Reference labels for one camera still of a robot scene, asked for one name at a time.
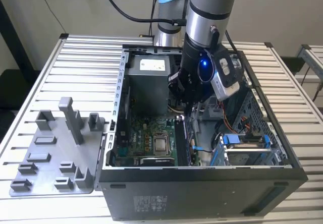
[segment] gray plastic peg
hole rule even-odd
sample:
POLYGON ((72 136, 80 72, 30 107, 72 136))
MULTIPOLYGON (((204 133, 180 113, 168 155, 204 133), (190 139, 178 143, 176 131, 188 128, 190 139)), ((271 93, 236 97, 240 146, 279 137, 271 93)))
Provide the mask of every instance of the gray plastic peg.
POLYGON ((59 103, 59 109, 65 115, 67 125, 71 130, 74 141, 77 145, 83 143, 84 139, 81 134, 81 129, 78 121, 76 120, 75 113, 72 108, 73 100, 71 97, 62 97, 59 103))
POLYGON ((55 121, 50 110, 41 110, 36 118, 36 124, 41 131, 50 131, 48 121, 55 121))

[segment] slotted metal surface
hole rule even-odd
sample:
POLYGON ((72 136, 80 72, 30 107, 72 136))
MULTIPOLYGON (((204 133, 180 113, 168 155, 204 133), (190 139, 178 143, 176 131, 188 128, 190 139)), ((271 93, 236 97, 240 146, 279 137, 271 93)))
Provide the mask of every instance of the slotted metal surface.
MULTIPOLYGON (((151 44, 146 38, 70 35, 60 40, 34 88, 0 144, 0 220, 14 223, 109 223, 112 221, 102 192, 88 195, 12 198, 11 180, 24 158, 40 109, 63 116, 57 102, 73 97, 73 108, 109 118, 122 44, 151 44)), ((309 181, 264 218, 158 221, 156 223, 323 223, 323 124, 319 115, 273 49, 263 43, 236 42, 254 68, 287 138, 308 174, 309 181)))

